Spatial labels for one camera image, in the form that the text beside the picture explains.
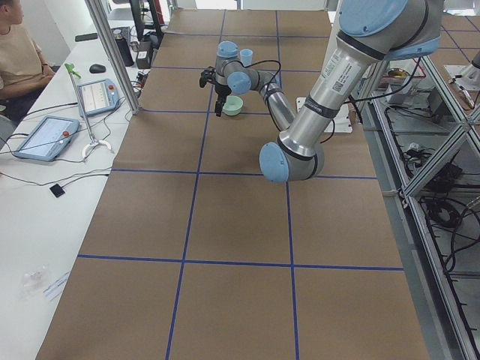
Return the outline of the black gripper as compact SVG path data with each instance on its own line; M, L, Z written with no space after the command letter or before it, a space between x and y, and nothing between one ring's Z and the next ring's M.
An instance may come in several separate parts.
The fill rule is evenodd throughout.
M227 84L227 78L220 75L214 67L204 69L199 78L199 87L205 88L207 84L214 86L217 100L215 102L214 112L217 117L221 117L227 97L231 94L231 89Z

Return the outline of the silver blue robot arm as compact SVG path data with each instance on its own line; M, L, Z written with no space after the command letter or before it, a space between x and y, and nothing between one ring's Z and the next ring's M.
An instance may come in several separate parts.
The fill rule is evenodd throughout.
M231 93L259 92L280 131L260 150L262 174L280 183L310 179L324 164L320 136L368 67L435 52L443 8L443 1L344 1L338 12L337 48L298 112L275 75L245 67L231 41L219 43L215 65L201 73L199 85L214 86L218 116Z

